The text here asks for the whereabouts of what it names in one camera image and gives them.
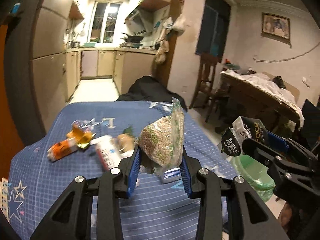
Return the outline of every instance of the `picture frame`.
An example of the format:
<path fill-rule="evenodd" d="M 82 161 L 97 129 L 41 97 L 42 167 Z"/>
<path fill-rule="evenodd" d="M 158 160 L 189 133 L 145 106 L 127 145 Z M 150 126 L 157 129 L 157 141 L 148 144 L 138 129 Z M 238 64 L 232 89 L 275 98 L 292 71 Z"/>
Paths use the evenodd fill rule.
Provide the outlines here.
<path fill-rule="evenodd" d="M 280 15 L 262 13 L 261 36 L 281 41 L 291 47 L 290 19 Z"/>

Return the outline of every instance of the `blue gripper pad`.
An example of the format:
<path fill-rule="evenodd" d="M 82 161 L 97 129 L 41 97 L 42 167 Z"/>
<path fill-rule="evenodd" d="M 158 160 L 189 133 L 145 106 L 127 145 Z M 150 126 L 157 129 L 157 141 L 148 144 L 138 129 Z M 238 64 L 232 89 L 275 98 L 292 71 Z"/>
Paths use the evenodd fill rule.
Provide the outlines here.
<path fill-rule="evenodd" d="M 127 196 L 128 196 L 128 198 L 131 197 L 131 194 L 134 192 L 134 189 L 136 187 L 140 165 L 141 165 L 140 147 L 138 147 L 138 149 L 136 151 L 136 154 L 134 156 L 134 160 L 132 162 L 132 166 L 131 166 L 131 169 L 130 169 L 129 176 L 128 176 L 128 188 L 127 188 Z"/>
<path fill-rule="evenodd" d="M 287 145 L 286 141 L 281 137 L 268 131 L 268 139 L 271 149 L 281 154 L 286 154 L 288 152 L 289 146 Z"/>
<path fill-rule="evenodd" d="M 191 176 L 190 176 L 189 169 L 187 167 L 187 163 L 186 163 L 186 160 L 184 157 L 182 157 L 182 162 L 181 162 L 179 168 L 180 168 L 180 172 L 181 172 L 184 192 L 187 193 L 188 197 L 190 197 L 190 195 L 192 193 Z"/>

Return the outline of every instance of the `kitchen floor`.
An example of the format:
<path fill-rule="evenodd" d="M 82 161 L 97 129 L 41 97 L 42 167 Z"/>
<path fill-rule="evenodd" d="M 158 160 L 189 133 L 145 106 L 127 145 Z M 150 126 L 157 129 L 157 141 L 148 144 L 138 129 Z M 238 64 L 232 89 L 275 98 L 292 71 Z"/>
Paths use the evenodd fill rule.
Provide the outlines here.
<path fill-rule="evenodd" d="M 74 92 L 70 104 L 76 102 L 112 102 L 119 97 L 116 86 L 111 78 L 95 79 L 95 80 L 81 80 L 76 91 Z M 214 128 L 221 125 L 218 120 L 218 115 L 212 113 L 208 123 L 204 121 L 207 108 L 193 108 L 188 110 L 192 119 L 198 123 L 205 135 L 214 145 L 221 141 L 221 135 L 214 131 Z M 279 200 L 276 202 L 276 196 L 273 195 L 266 203 L 268 208 L 272 211 L 274 216 L 278 218 L 285 201 Z M 228 240 L 228 234 L 223 233 L 222 238 Z"/>
<path fill-rule="evenodd" d="M 113 102 L 119 98 L 112 78 L 81 80 L 70 100 L 76 102 Z"/>

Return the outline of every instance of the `frying pan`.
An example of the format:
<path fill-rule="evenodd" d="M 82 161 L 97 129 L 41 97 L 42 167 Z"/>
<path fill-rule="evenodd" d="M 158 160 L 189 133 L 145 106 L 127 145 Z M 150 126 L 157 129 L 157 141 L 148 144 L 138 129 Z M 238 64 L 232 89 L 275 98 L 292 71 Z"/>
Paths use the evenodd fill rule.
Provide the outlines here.
<path fill-rule="evenodd" d="M 129 35 L 127 33 L 122 33 L 127 35 L 127 38 L 123 38 L 126 42 L 134 42 L 134 43 L 140 43 L 142 41 L 143 37 L 138 35 Z"/>

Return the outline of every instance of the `crown molding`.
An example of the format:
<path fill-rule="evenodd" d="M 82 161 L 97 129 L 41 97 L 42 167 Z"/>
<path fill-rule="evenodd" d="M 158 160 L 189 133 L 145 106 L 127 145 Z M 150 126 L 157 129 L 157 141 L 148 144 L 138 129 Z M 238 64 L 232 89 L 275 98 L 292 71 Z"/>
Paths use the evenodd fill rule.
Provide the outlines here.
<path fill-rule="evenodd" d="M 264 7 L 274 10 L 283 11 L 286 13 L 293 14 L 301 18 L 312 18 L 311 14 L 307 11 L 301 10 L 299 8 L 287 5 L 284 3 L 267 1 L 267 0 L 241 0 L 241 6 L 253 6 L 253 7 Z"/>

